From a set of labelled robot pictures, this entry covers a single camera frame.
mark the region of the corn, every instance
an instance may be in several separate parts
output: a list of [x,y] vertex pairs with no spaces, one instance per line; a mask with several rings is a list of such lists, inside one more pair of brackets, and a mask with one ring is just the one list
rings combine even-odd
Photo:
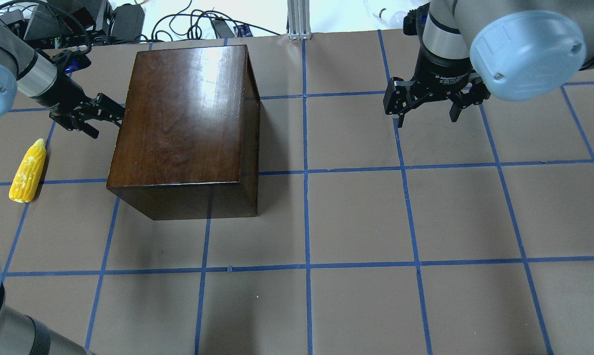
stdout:
[[39,139],[27,150],[25,157],[23,157],[10,187],[10,200],[24,204],[34,199],[45,157],[45,140]]

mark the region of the brown box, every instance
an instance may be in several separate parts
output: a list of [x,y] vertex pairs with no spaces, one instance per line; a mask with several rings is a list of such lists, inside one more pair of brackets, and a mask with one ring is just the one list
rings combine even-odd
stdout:
[[152,220],[257,215],[247,47],[137,53],[106,188]]

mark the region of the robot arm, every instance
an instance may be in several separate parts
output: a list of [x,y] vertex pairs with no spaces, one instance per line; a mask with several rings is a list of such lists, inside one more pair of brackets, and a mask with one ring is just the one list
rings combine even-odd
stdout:
[[0,23],[0,115],[8,112],[16,90],[49,109],[49,117],[67,130],[84,131],[93,138],[98,130],[88,119],[121,124],[124,109],[98,94],[90,99],[80,85],[65,72],[68,61],[85,59],[82,54],[65,50],[51,58],[38,53]]
[[384,97],[400,127],[423,103],[450,99],[456,122],[490,93],[527,100],[594,68],[594,0],[432,0],[407,15],[404,33],[420,41],[416,71],[392,78]]

